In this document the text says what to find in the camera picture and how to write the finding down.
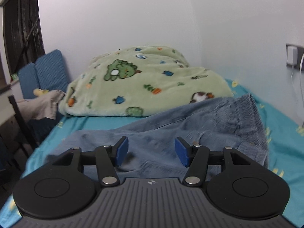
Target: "denim fabric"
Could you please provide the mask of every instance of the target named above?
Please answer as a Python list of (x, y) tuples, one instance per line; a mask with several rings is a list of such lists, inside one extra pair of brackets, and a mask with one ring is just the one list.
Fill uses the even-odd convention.
[[(129, 138), (129, 152), (122, 166), (116, 169), (121, 180), (125, 177), (183, 178), (187, 168), (182, 166), (174, 150), (174, 139), (178, 136), (191, 145), (199, 143), (213, 151), (232, 146), (267, 165), (264, 127), (250, 94), (187, 104), (117, 129), (77, 131), (51, 155), (59, 155), (74, 146), (91, 151), (101, 145), (114, 145), (124, 135)], [(209, 167), (207, 179), (219, 171), (219, 166)], [(84, 173), (98, 180), (95, 166), (86, 166)]]

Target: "yellow plush toy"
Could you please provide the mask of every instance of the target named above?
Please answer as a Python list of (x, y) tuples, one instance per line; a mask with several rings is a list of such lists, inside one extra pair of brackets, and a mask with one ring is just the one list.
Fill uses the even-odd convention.
[(39, 96), (41, 96), (43, 94), (46, 94), (48, 92), (49, 92), (49, 90), (42, 90), (42, 89), (39, 89), (39, 88), (36, 88), (33, 91), (34, 95), (37, 96), (37, 97), (39, 97)]

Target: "circular black pad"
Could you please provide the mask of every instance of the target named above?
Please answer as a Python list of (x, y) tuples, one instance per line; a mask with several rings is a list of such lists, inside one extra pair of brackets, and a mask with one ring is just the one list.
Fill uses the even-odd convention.
[(279, 176), (262, 166), (232, 165), (207, 185), (211, 202), (229, 215), (265, 219), (282, 214), (289, 187)]
[(61, 178), (42, 179), (35, 185), (37, 195), (45, 198), (55, 198), (64, 195), (70, 188), (69, 182)]
[(21, 179), (13, 198), (23, 215), (39, 219), (66, 217), (95, 197), (93, 181), (70, 166), (44, 166)]
[(259, 197), (268, 190), (266, 182), (253, 177), (240, 178), (232, 184), (232, 187), (235, 192), (245, 197)]

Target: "wall outlet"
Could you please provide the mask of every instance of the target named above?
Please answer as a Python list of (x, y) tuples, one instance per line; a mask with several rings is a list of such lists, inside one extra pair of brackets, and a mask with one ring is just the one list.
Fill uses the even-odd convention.
[(304, 47), (301, 47), (301, 46), (298, 46), (298, 45), (286, 44), (286, 66), (287, 66), (288, 68), (292, 68), (292, 65), (290, 65), (290, 64), (287, 63), (287, 48), (288, 48), (288, 46), (295, 46), (295, 47), (297, 47), (297, 49), (298, 49), (298, 62), (297, 62), (297, 64), (294, 66), (294, 68), (295, 68), (296, 70), (299, 70), (299, 71), (300, 71), (300, 63), (301, 63), (302, 55), (304, 54)]

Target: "blue bed sheet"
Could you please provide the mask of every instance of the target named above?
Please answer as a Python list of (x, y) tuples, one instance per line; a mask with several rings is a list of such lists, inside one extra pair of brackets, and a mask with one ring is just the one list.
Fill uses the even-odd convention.
[[(227, 80), (233, 95), (239, 97), (249, 91), (235, 81)], [(254, 96), (269, 146), (269, 169), (282, 177), (290, 187), (290, 199), (283, 215), (297, 227), (304, 224), (304, 129), (273, 106)], [(80, 129), (112, 129), (140, 118), (132, 117), (72, 117), (63, 118), (47, 139), (27, 161), (23, 176), (39, 168), (48, 155), (63, 139)], [(12, 197), (0, 211), (0, 225), (10, 227), (20, 215), (11, 206)]]

